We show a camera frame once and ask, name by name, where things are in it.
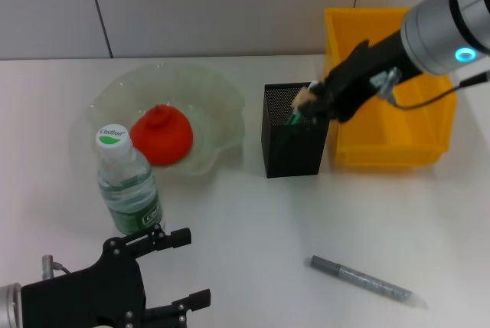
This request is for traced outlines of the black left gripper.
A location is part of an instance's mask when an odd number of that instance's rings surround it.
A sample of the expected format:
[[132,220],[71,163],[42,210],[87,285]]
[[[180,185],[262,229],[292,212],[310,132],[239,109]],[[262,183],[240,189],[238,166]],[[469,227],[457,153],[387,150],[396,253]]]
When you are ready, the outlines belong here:
[[24,327],[187,327],[187,312],[211,305],[209,289],[145,310],[145,291],[135,257],[191,243],[191,231],[164,233],[154,225],[103,244],[92,266],[21,288]]

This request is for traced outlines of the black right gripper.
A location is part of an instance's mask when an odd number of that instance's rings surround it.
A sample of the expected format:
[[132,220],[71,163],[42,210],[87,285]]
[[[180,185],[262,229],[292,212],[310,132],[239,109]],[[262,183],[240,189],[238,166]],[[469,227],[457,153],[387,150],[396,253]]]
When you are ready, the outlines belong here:
[[405,51],[400,31],[373,45],[362,41],[328,78],[310,83],[313,100],[300,103],[296,109],[310,121],[344,123],[379,91],[370,79],[393,68],[401,72],[400,82],[422,74]]

